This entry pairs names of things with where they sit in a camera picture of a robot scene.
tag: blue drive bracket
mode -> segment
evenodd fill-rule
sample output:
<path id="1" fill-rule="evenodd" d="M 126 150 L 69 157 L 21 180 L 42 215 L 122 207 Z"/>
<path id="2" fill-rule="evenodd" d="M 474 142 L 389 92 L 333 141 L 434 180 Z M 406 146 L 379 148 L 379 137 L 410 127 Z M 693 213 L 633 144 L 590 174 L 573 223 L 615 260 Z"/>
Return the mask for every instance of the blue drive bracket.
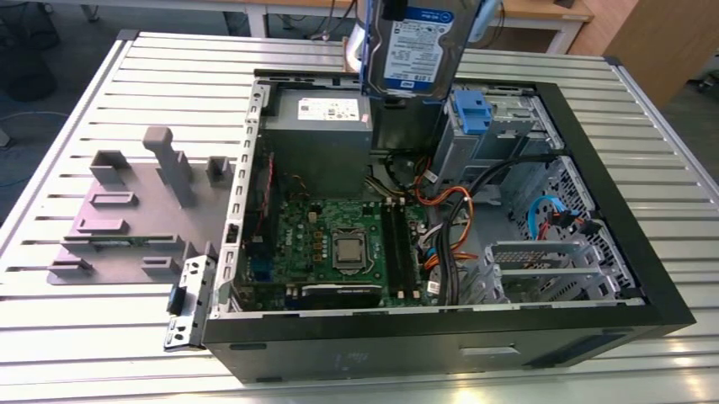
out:
<path id="1" fill-rule="evenodd" d="M 455 90 L 454 106 L 466 135 L 485 135 L 493 123 L 493 105 L 482 91 Z"/>

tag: gray fixture base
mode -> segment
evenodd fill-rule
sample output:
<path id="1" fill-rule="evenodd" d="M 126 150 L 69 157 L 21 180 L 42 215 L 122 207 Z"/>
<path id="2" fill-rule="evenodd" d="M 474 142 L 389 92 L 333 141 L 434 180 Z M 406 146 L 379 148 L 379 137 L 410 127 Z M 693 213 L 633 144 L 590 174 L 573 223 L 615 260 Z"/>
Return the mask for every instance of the gray fixture base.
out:
<path id="1" fill-rule="evenodd" d="M 218 170 L 219 160 L 225 172 Z M 185 258 L 213 253 L 223 236 L 231 169 L 223 157 L 190 166 L 197 204 L 187 208 L 163 182 L 157 163 L 123 164 L 117 167 L 122 182 L 94 182 L 50 267 L 49 283 L 173 283 Z"/>

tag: ram slot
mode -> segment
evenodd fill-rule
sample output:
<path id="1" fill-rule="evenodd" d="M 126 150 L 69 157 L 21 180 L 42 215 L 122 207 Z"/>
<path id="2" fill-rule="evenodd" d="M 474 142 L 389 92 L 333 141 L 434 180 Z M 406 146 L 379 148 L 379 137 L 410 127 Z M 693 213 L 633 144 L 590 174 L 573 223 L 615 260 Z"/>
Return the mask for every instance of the ram slot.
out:
<path id="1" fill-rule="evenodd" d="M 382 206 L 382 240 L 385 243 L 385 260 L 387 268 L 387 279 L 390 294 L 397 296 L 397 293 L 403 289 L 403 273 L 397 260 L 397 245 L 395 245 L 395 223 L 393 215 L 393 206 Z"/>
<path id="2" fill-rule="evenodd" d="M 395 217 L 397 260 L 402 270 L 405 298 L 413 299 L 417 290 L 417 275 L 411 255 L 413 244 L 410 241 L 410 226 L 405 215 L 405 205 L 394 206 L 393 215 Z"/>

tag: metal table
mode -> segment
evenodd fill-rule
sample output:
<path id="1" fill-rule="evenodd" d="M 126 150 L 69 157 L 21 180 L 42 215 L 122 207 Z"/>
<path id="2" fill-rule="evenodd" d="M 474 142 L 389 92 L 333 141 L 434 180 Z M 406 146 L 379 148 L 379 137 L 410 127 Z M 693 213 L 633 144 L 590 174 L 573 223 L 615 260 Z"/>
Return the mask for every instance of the metal table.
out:
<path id="1" fill-rule="evenodd" d="M 0 231 L 2 399 L 719 400 L 717 185 L 623 68 L 595 57 L 470 51 L 459 75 L 561 86 L 699 322 L 667 338 L 570 369 L 242 385 L 209 353 L 163 353 L 169 284 L 49 285 L 46 266 L 94 180 L 98 150 L 151 158 L 139 140 L 153 124 L 173 128 L 174 147 L 191 159 L 225 155 L 239 147 L 255 68 L 342 69 L 334 43 L 127 32 L 121 38 Z"/>

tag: hard drive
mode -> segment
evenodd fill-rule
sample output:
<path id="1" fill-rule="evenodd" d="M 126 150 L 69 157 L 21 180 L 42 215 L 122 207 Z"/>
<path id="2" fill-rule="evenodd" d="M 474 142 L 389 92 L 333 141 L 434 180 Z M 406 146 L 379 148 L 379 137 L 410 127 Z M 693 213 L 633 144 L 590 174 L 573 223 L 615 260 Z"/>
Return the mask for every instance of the hard drive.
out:
<path id="1" fill-rule="evenodd" d="M 446 98 L 482 3 L 453 1 L 438 7 L 430 0 L 369 2 L 361 72 L 366 94 Z"/>

